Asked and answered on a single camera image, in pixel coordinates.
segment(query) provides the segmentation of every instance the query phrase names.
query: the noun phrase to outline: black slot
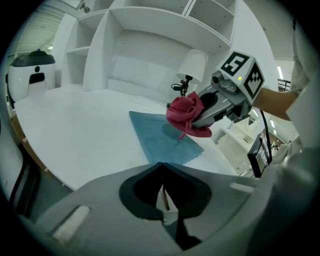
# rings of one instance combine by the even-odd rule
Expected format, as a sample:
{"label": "black slot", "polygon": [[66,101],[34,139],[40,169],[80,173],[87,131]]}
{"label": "black slot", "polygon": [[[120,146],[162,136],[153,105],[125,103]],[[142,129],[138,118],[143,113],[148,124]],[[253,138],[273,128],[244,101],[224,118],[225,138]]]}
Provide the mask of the black slot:
{"label": "black slot", "polygon": [[32,74],[30,75],[30,78],[29,78],[29,85],[42,82],[45,80],[45,78],[46,78],[45,73]]}

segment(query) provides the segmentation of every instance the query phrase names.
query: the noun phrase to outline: railing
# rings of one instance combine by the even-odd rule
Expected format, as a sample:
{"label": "railing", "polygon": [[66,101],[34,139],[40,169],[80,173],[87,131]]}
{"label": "railing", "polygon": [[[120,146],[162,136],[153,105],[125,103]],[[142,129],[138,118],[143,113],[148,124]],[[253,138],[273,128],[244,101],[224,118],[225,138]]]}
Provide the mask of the railing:
{"label": "railing", "polygon": [[279,92],[289,92],[291,82],[283,79],[278,79],[278,90]]}

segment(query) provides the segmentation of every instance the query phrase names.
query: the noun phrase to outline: white lamp shade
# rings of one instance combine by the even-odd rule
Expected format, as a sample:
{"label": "white lamp shade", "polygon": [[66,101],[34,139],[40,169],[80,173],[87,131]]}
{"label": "white lamp shade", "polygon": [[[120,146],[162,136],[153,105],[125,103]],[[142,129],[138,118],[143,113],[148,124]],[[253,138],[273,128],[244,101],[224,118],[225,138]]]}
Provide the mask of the white lamp shade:
{"label": "white lamp shade", "polygon": [[205,74],[208,56],[201,50],[192,49],[184,58],[176,75],[181,79],[192,77],[193,84],[201,84]]}

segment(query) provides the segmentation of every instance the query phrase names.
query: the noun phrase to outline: white appliance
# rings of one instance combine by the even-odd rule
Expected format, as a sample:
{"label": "white appliance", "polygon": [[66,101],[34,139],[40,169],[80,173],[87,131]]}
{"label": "white appliance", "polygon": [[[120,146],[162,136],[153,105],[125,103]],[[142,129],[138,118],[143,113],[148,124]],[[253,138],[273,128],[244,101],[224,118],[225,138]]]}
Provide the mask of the white appliance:
{"label": "white appliance", "polygon": [[9,101],[12,109],[18,102],[37,90],[56,87],[55,58],[40,49],[14,59],[6,76]]}

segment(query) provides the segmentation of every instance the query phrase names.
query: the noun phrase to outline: person's arm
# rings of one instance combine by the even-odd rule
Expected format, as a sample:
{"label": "person's arm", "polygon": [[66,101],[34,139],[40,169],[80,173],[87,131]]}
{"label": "person's arm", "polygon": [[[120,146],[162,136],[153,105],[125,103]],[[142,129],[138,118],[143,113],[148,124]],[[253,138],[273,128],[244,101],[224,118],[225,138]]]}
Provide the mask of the person's arm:
{"label": "person's arm", "polygon": [[262,88],[253,102],[253,107],[278,118],[290,121],[286,111],[291,104],[295,102],[297,97],[298,95],[292,91],[277,92]]}

